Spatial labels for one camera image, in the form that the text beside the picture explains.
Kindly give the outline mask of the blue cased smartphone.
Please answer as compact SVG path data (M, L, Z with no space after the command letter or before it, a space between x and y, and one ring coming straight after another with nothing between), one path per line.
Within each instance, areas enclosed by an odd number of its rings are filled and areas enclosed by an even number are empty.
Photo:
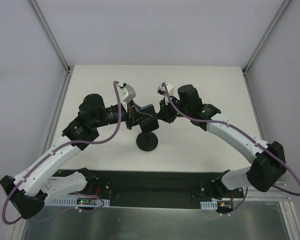
M146 105L138 109L141 114L141 122L139 124L142 133L147 134L159 128L157 113L152 104Z

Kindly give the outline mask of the black phone stand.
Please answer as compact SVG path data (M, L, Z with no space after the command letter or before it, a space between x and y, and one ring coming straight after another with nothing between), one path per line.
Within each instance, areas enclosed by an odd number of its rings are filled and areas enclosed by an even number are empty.
M153 151L158 146L158 137L152 132L139 133L136 138L137 147L145 152Z

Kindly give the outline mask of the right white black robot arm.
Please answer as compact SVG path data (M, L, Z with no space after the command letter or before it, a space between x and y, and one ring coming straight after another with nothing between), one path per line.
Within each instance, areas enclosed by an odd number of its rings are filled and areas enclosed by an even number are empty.
M235 126L217 107L203 103L193 85L181 86L175 98L171 84L160 84L157 92L164 98L160 101L158 119L173 123L176 118L186 118L190 122L209 132L235 150L250 166L238 170L226 170L204 187L204 192L214 199L222 199L234 189L254 187L260 192L267 192L287 171L283 146L274 141L268 143L253 135L245 133Z

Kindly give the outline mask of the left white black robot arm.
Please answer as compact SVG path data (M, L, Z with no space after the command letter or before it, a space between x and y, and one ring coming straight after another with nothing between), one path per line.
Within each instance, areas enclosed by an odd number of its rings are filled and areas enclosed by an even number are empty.
M50 181L50 177L67 161L81 153L99 137L98 128L125 122L128 129L140 126L151 132L159 127L152 104L138 106L133 100L105 107L99 94L87 95L78 107L77 117L62 131L54 145L20 174L0 180L7 200L22 219L37 215L46 203L74 192L97 195L100 181L92 171L81 168L67 177Z

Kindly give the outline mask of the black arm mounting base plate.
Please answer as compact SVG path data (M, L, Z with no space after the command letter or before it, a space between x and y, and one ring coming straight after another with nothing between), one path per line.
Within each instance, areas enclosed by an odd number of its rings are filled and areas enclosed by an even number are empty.
M111 207L200 209L218 172L93 170L98 197Z

